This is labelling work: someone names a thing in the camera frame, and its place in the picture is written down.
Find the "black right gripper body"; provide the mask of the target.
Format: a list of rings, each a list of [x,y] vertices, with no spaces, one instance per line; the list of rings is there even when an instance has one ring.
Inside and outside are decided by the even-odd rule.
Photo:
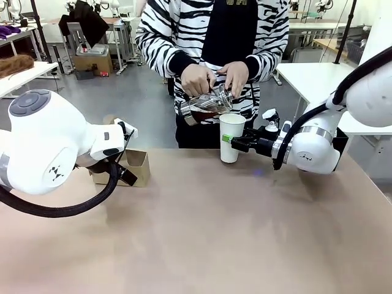
[[[274,140],[256,138],[252,143],[252,148],[257,154],[272,158],[272,150],[274,143]]]

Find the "person's right hand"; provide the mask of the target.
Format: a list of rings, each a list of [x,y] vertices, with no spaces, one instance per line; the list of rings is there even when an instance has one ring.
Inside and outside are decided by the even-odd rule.
[[[209,93],[215,82],[216,76],[213,71],[198,64],[190,64],[181,74],[181,86],[189,97]]]

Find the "person's left hand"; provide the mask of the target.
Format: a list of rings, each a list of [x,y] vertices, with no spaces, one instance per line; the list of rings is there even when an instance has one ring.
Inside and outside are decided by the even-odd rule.
[[[234,98],[239,98],[249,78],[247,65],[242,61],[231,62],[226,65],[225,73],[225,88],[231,89]]]

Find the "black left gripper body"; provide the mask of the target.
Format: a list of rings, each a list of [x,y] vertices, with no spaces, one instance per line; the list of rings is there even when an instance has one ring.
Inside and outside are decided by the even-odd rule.
[[[121,165],[118,166],[118,179],[128,186],[133,186],[137,182],[137,176]]]

